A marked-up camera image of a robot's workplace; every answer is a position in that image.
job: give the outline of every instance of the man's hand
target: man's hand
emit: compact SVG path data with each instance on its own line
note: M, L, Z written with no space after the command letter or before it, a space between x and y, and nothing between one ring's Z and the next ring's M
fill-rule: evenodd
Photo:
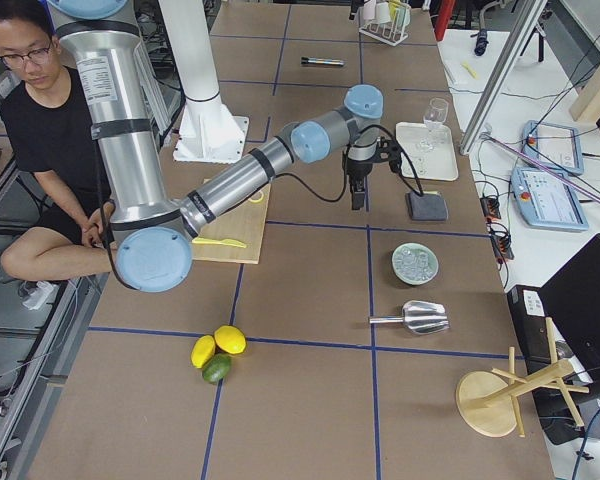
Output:
M103 209L108 222L115 207L110 202L107 202L104 204ZM98 208L91 214L87 223L82 227L82 244L85 247L95 247L96 245L102 244L103 232L104 222L102 221L100 209Z

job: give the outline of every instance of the wine glass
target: wine glass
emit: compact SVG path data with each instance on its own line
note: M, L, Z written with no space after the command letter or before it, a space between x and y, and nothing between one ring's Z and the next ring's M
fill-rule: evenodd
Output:
M433 130L442 126L447 120L449 102L444 98L432 98L424 111L422 120L427 127L427 135L416 144L416 148L422 152L429 152L435 148L433 141Z

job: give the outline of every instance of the lime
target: lime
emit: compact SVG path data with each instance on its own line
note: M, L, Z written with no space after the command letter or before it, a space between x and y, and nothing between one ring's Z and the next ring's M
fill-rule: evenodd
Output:
M227 353L242 353L247 347L244 333L232 325L221 326L214 332L213 337L216 339L216 344Z
M191 350L191 363L196 368L204 367L216 353L216 341L211 335L200 337Z
M231 357L226 353L216 353L202 369L202 378L209 383L218 383L231 370Z

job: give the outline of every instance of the label sticker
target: label sticker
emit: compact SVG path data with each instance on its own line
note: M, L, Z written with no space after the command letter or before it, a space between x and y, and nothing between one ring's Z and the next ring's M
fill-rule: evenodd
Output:
M76 65L88 105L118 100L107 57L80 60Z
M542 300L540 300L538 292L523 290L522 296L524 298L524 306L527 310L527 315L544 317L544 307L542 306Z

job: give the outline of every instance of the eyeglasses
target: eyeglasses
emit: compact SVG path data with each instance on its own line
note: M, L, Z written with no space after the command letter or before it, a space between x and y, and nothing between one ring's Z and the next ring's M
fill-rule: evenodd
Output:
M36 65L44 65L49 61L49 50L53 40L49 40L49 46L45 48L37 48L31 50L29 53L19 55L17 53L10 53L9 55L2 55L0 60L4 63L5 67L12 69L19 69L24 67L24 59L28 58L30 62Z

